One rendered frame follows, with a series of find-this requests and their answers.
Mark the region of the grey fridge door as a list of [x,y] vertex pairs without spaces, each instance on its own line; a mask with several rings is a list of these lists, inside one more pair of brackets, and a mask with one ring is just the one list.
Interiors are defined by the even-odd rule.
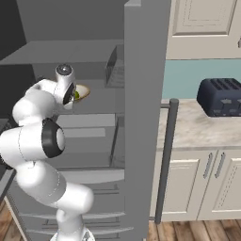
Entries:
[[125,230],[115,241],[142,241],[148,233],[170,5],[129,0],[124,6]]

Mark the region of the tan bowl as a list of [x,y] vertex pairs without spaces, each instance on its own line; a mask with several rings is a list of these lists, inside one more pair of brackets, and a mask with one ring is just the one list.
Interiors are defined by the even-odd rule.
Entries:
[[75,90],[78,91],[78,93],[79,93],[78,98],[75,98],[75,96],[73,95],[75,101],[80,101],[80,100],[86,98],[90,94],[90,89],[84,85],[77,85],[75,87]]

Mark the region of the grey fridge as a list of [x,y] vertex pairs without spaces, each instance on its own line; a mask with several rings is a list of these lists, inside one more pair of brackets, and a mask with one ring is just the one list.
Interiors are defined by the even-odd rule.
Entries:
[[124,215],[124,6],[127,0],[0,0],[0,134],[16,129],[13,106],[57,66],[72,66],[90,93],[57,108],[66,148],[48,163],[86,185],[84,220],[96,241],[122,241]]

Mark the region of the cream base cabinet door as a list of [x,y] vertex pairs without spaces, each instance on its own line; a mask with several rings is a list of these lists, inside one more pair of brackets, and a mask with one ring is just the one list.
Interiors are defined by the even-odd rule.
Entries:
[[[215,177],[221,154],[226,157]],[[212,166],[198,220],[241,219],[241,150],[219,150]]]
[[[213,160],[207,177],[202,177],[209,153]],[[196,220],[217,151],[174,151],[162,211],[162,221]]]

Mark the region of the dark blue toaster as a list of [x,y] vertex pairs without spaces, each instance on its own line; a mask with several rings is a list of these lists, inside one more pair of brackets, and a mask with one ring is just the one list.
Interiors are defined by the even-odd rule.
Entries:
[[234,78],[206,78],[197,102],[208,117],[241,117],[241,83]]

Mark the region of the cream wall cabinet door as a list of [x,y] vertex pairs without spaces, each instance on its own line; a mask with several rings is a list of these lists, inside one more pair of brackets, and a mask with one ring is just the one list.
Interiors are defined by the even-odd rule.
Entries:
[[241,0],[171,0],[167,59],[241,58]]

